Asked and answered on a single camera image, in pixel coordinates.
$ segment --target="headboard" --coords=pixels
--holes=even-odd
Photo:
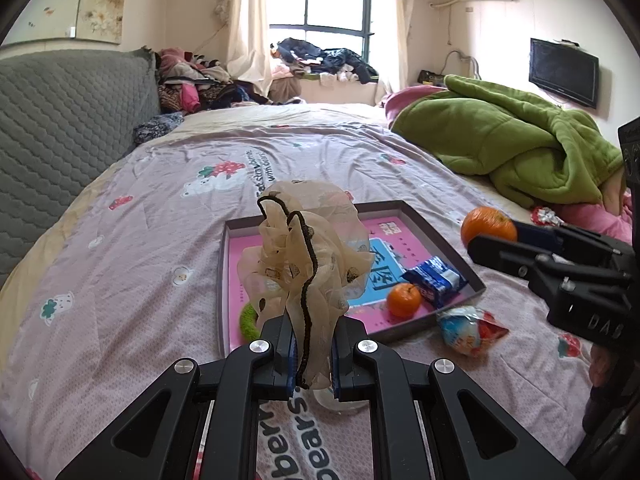
[[[82,189],[160,113],[151,51],[0,60],[0,287]]]

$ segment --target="green fuzzy ring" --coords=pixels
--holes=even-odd
[[[258,321],[258,313],[255,311],[251,303],[247,303],[240,311],[240,333],[246,343],[260,339],[260,332],[255,327],[255,322]]]

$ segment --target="orange fruit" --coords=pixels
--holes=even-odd
[[[465,247],[476,235],[490,235],[515,242],[518,240],[516,225],[502,211],[493,207],[476,207],[462,222],[460,238]]]
[[[411,283],[398,283],[386,297],[386,307],[397,317],[412,317],[421,303],[420,290]]]

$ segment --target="beige curtain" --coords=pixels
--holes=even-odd
[[[376,102],[408,85],[407,39],[414,0],[376,0],[369,63],[380,73]]]
[[[216,13],[229,27],[226,70],[266,96],[271,85],[267,0],[219,0]]]

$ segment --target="television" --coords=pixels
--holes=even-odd
[[[578,104],[598,105],[598,58],[578,48],[531,38],[529,81]]]

